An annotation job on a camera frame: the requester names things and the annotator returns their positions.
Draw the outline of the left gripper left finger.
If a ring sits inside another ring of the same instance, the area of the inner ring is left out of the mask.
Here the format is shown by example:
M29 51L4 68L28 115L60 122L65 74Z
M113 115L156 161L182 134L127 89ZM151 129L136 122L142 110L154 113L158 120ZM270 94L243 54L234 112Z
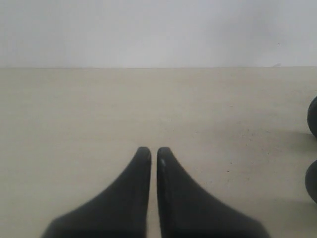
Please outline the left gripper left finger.
M139 147L131 162L104 191L54 219L44 238L145 238L151 152Z

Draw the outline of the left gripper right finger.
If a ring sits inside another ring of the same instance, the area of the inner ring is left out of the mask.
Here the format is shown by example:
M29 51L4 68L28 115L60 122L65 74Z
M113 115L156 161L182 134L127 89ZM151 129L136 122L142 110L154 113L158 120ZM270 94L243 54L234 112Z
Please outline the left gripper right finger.
M222 203L180 165L172 150L157 152L157 197L163 238L268 238L263 225Z

